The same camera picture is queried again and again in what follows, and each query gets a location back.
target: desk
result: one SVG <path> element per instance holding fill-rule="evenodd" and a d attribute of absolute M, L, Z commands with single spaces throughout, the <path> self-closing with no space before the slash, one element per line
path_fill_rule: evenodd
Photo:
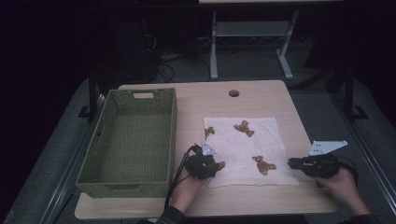
<path fill-rule="evenodd" d="M 289 157 L 307 156 L 311 146 L 288 90 L 282 81 L 235 81 L 121 86 L 123 90 L 176 88 L 176 164 L 203 138 L 205 117 L 275 117 Z M 238 97 L 229 96 L 238 90 Z M 307 214 L 334 212 L 332 197 L 310 178 L 293 171 L 298 186 L 232 186 L 202 188 L 188 217 Z M 82 193 L 76 208 L 80 219 L 159 217 L 164 199 L 92 199 Z"/>

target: white towel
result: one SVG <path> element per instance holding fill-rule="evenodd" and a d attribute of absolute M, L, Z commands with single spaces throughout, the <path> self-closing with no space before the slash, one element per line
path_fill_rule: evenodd
<path fill-rule="evenodd" d="M 255 133 L 248 137 L 233 126 L 243 120 Z M 294 173 L 289 168 L 286 149 L 280 137 L 275 118 L 205 118 L 205 128 L 213 127 L 206 142 L 218 151 L 216 162 L 225 161 L 225 167 L 208 181 L 209 188 L 232 185 L 298 185 Z M 252 157 L 263 156 L 263 160 L 276 165 L 262 175 Z"/>

